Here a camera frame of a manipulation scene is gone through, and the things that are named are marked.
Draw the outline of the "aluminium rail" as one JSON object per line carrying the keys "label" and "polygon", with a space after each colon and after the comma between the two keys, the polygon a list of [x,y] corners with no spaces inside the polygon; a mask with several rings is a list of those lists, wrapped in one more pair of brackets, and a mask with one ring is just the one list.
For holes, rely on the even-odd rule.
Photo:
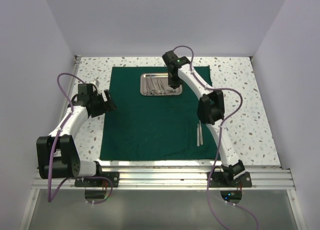
{"label": "aluminium rail", "polygon": [[103,170],[112,183],[108,187],[130,190],[293,190],[294,180],[290,170],[280,168],[249,168],[245,174],[226,183],[222,170],[217,167],[213,174],[205,166],[111,168]]}
{"label": "aluminium rail", "polygon": [[[76,55],[74,57],[74,65],[73,65],[73,69],[71,71],[71,74],[73,75],[77,75],[78,71],[79,71],[79,66],[81,64],[81,60],[82,60],[82,56],[79,56],[79,55]],[[69,98],[72,97],[72,93],[73,93],[73,88],[74,88],[74,85],[75,85],[75,82],[77,81],[76,78],[74,77],[70,77],[70,76],[66,76],[67,77],[67,82],[68,82],[68,85],[67,85],[67,88],[64,89],[66,91],[66,94]],[[67,112],[67,106],[68,106],[68,100],[66,98],[63,99],[63,104],[62,104],[62,110],[61,110],[61,113],[60,113],[60,116],[59,116],[59,119],[58,121],[61,121],[65,115],[65,113]],[[53,155],[55,157],[58,157],[61,155],[61,152],[60,152],[60,149],[57,149]]]}

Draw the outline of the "steel instrument tray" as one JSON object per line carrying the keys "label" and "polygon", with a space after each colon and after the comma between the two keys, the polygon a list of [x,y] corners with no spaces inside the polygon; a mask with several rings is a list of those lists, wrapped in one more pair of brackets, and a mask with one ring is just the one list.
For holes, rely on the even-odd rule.
{"label": "steel instrument tray", "polygon": [[[147,95],[147,89],[146,89],[146,81],[145,78],[148,77],[148,82],[150,87],[153,89],[154,94],[153,95]],[[162,83],[164,84],[164,88],[166,91],[166,95],[162,95],[160,93],[158,84],[157,84],[157,78],[161,78]],[[180,95],[183,92],[182,86],[179,86],[176,88],[176,95]],[[168,85],[168,74],[167,73],[144,73],[140,76],[140,93],[143,96],[172,96],[173,89]]]}

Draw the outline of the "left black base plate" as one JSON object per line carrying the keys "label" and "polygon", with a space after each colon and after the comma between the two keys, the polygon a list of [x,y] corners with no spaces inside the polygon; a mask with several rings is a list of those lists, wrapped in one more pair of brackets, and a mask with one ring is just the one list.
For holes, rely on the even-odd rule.
{"label": "left black base plate", "polygon": [[75,187],[118,187],[120,173],[103,171],[101,176],[80,177],[74,182]]}

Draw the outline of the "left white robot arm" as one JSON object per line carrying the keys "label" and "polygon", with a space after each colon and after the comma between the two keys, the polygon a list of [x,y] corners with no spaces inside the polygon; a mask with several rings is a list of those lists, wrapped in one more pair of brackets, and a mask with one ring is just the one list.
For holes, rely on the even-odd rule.
{"label": "left white robot arm", "polygon": [[78,84],[77,94],[69,101],[67,112],[58,126],[36,141],[39,175],[48,178],[86,177],[92,186],[99,186],[104,174],[96,161],[80,160],[75,138],[89,119],[115,110],[108,89],[94,83]]}

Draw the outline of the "steel forceps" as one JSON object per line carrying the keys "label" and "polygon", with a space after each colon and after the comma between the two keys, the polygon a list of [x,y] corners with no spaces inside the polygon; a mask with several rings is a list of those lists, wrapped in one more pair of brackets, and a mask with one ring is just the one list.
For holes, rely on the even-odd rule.
{"label": "steel forceps", "polygon": [[165,90],[164,84],[162,83],[161,78],[157,78],[156,81],[157,81],[157,85],[160,90],[160,93],[162,95],[166,95],[167,93],[166,93],[166,90]]}

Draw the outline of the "aluminium front rail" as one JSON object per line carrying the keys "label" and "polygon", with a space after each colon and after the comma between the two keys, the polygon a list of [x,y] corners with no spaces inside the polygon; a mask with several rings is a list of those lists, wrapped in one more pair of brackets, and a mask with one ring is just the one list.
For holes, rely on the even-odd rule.
{"label": "aluminium front rail", "polygon": [[294,180],[290,170],[280,168],[249,168],[245,174],[226,183],[222,170],[217,167],[213,174],[205,166],[111,168],[103,170],[112,183],[108,187],[130,190],[293,190]]}

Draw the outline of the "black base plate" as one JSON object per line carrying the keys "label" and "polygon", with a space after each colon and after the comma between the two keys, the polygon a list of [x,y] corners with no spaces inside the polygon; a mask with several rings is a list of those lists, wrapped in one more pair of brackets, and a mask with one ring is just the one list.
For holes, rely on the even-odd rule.
{"label": "black base plate", "polygon": [[103,171],[101,176],[80,177],[74,182],[75,187],[118,187],[120,173]]}
{"label": "black base plate", "polygon": [[234,180],[226,180],[224,177],[224,172],[214,171],[212,174],[207,172],[207,178],[209,178],[209,188],[228,188],[228,187],[252,187],[252,180],[249,172],[245,172],[240,177]]}

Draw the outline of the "green surgical cloth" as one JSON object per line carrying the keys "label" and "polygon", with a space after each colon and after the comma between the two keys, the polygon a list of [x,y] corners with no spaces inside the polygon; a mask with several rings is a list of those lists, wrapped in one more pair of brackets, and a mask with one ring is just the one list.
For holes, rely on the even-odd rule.
{"label": "green surgical cloth", "polygon": [[165,67],[114,67],[109,94],[116,109],[104,118],[100,159],[104,161],[158,161],[214,159],[217,146],[206,126],[203,144],[197,144],[198,99],[190,87],[176,96],[144,96],[144,73]]}

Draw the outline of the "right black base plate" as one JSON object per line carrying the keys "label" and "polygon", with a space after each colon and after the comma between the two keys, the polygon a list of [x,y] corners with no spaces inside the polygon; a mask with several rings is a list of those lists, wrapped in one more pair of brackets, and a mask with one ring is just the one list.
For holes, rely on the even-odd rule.
{"label": "right black base plate", "polygon": [[240,177],[234,180],[226,180],[224,177],[224,172],[214,171],[212,174],[207,172],[207,178],[209,178],[209,188],[228,188],[228,187],[252,187],[252,180],[249,172],[245,172]]}

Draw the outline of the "steel surgical scissors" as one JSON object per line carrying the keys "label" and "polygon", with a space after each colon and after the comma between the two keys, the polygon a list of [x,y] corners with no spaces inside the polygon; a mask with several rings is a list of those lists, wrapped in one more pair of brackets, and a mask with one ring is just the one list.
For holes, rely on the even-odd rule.
{"label": "steel surgical scissors", "polygon": [[147,95],[153,95],[154,94],[154,90],[149,85],[148,77],[145,78],[145,84],[146,84],[146,94]]}

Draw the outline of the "aluminium left rail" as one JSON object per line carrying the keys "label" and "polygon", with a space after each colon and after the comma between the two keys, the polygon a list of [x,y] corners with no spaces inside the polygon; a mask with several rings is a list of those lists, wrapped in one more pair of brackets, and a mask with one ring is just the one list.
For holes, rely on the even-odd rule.
{"label": "aluminium left rail", "polygon": [[[79,55],[76,55],[74,57],[74,65],[73,65],[73,69],[71,71],[71,74],[73,75],[77,75],[78,71],[79,71],[79,66],[81,64],[81,60],[82,60],[82,56],[79,56]],[[66,91],[66,94],[69,98],[72,97],[72,93],[73,93],[73,88],[74,88],[74,85],[75,85],[75,82],[77,81],[76,78],[74,77],[70,77],[70,76],[66,76],[67,77],[67,82],[68,82],[68,85],[67,85],[67,88],[64,89]],[[59,116],[59,119],[58,121],[61,121],[65,115],[65,113],[67,112],[67,106],[68,106],[68,100],[66,98],[63,99],[63,104],[62,104],[62,110],[61,110],[61,113],[60,113],[60,116]],[[60,149],[57,149],[53,155],[55,157],[58,157],[61,155],[61,152],[60,152]]]}

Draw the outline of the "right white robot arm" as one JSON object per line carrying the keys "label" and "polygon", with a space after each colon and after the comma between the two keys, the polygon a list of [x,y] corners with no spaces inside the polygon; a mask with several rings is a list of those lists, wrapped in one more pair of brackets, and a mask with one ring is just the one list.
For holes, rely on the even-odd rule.
{"label": "right white robot arm", "polygon": [[233,89],[213,88],[199,75],[187,57],[178,57],[174,51],[166,52],[162,59],[168,71],[168,85],[176,89],[186,83],[198,98],[197,116],[217,141],[222,179],[228,186],[236,185],[246,170],[228,134],[223,132],[223,124],[227,119],[223,91]]}

